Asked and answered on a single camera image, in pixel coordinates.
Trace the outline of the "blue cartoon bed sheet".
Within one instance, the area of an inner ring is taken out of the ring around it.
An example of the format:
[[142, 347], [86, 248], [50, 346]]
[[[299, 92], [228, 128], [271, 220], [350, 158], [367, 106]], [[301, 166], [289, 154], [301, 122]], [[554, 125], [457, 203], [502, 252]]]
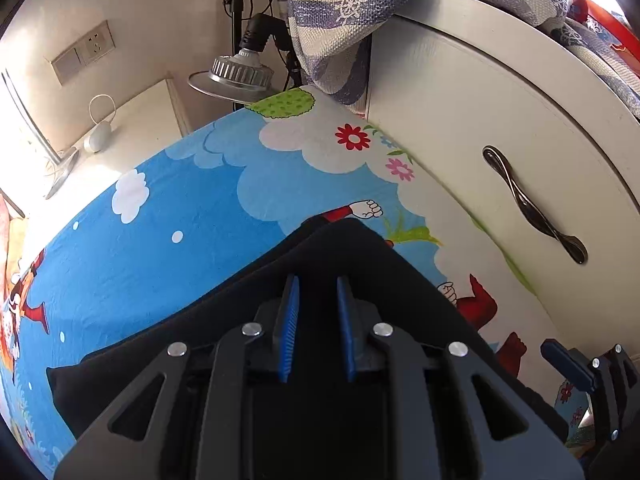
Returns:
[[73, 445], [46, 371], [143, 330], [303, 222], [355, 219], [389, 242], [576, 430], [588, 401], [542, 359], [533, 287], [388, 136], [313, 88], [184, 136], [68, 222], [1, 219], [1, 414], [40, 474]]

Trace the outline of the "white nightstand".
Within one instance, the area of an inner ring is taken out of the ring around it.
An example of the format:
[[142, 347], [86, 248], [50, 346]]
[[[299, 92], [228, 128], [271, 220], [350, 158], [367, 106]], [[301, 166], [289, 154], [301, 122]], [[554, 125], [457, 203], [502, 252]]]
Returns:
[[1, 100], [1, 189], [23, 214], [64, 224], [127, 171], [183, 138], [189, 122], [175, 84], [164, 79], [119, 107], [113, 136], [103, 151], [89, 154], [81, 142], [76, 166], [55, 194], [46, 194], [58, 174], [42, 145], [8, 98]]

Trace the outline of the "silver finned spot lamp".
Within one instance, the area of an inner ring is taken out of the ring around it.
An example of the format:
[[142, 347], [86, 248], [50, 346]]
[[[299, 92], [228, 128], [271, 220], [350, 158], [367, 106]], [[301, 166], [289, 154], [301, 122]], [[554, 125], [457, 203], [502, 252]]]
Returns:
[[242, 105], [274, 96], [277, 93], [271, 85], [274, 71], [260, 59], [270, 39], [283, 55], [288, 76], [298, 84], [299, 66], [288, 26], [280, 18], [258, 13], [248, 22], [239, 51], [219, 55], [208, 70], [191, 74], [189, 86], [206, 96]]

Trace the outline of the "black sweat pants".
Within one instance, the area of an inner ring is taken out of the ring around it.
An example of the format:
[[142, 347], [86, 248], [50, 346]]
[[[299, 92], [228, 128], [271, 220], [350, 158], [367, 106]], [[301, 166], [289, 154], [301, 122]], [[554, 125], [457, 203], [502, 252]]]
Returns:
[[250, 441], [240, 479], [361, 479], [348, 461], [352, 387], [345, 376], [337, 281], [355, 299], [373, 304], [382, 320], [420, 344], [467, 344], [534, 410], [563, 443], [558, 416], [511, 377], [477, 330], [378, 234], [354, 220], [314, 222], [190, 307], [78, 365], [52, 370], [54, 403], [77, 440], [147, 367], [175, 341], [191, 349], [216, 344], [232, 328], [281, 299], [291, 276], [299, 280], [299, 314], [287, 382], [250, 373], [245, 378]]

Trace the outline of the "white drawer cabinet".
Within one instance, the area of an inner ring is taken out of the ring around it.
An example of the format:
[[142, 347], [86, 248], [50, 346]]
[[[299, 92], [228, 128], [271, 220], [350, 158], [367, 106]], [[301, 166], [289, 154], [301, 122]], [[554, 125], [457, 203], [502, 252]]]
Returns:
[[372, 37], [367, 118], [513, 259], [562, 341], [639, 351], [639, 125], [574, 55], [478, 0]]

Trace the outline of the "white desk lamp stand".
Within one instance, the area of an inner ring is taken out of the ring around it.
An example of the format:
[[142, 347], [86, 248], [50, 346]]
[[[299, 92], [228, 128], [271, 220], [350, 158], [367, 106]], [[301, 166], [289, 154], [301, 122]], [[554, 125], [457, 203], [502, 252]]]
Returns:
[[7, 70], [1, 71], [1, 81], [6, 86], [9, 97], [13, 105], [17, 109], [17, 113], [20, 114], [21, 118], [23, 119], [23, 122], [25, 123], [28, 131], [36, 139], [38, 144], [43, 148], [43, 151], [46, 152], [49, 162], [53, 165], [53, 181], [47, 188], [46, 194], [43, 195], [46, 200], [50, 200], [53, 196], [55, 196], [60, 188], [62, 188], [72, 171], [75, 169], [75, 166], [77, 165], [79, 159], [78, 148], [72, 146], [63, 154], [55, 151], [52, 144], [32, 119], [32, 115], [29, 114], [29, 111], [27, 110], [23, 100], [18, 94], [15, 88], [15, 84], [12, 81], [11, 76]]

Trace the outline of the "striped blue white cloth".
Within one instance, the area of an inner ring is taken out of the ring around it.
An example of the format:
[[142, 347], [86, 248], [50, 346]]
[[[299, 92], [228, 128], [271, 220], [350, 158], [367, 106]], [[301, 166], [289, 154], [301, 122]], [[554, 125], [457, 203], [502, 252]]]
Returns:
[[470, 26], [511, 46], [525, 44], [490, 10], [540, 30], [597, 75], [639, 114], [639, 78], [590, 27], [570, 16], [570, 0], [285, 0], [288, 29], [304, 76], [337, 103], [363, 113], [369, 90], [372, 35], [392, 18], [434, 25], [444, 32]]

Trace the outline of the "wall socket panel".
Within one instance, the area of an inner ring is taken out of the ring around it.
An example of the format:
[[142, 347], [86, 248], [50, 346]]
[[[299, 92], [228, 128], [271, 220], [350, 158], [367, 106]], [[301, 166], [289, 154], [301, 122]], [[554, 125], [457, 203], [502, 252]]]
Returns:
[[107, 20], [104, 20], [51, 62], [58, 83], [64, 86], [89, 64], [96, 62], [114, 49], [115, 43], [110, 25]]

